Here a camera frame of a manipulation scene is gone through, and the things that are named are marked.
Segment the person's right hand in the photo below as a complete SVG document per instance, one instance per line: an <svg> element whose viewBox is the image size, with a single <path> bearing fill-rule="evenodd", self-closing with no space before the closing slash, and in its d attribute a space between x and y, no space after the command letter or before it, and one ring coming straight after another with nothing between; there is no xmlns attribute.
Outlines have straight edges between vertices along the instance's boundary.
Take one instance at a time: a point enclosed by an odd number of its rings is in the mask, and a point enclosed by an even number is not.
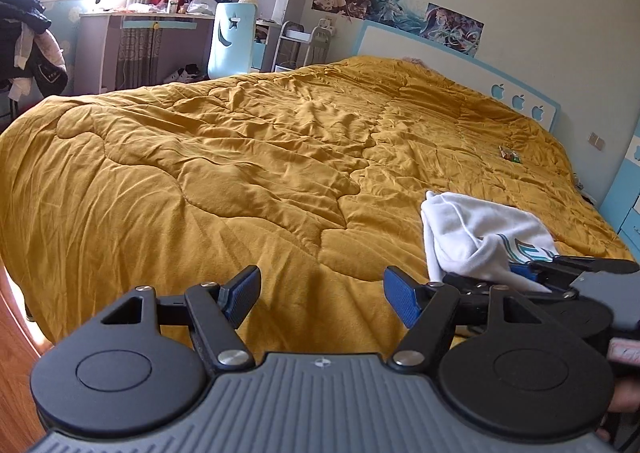
<svg viewBox="0 0 640 453"><path fill-rule="evenodd" d="M639 340L614 337L608 361L615 377L614 395L597 435L621 452L639 450Z"/></svg>

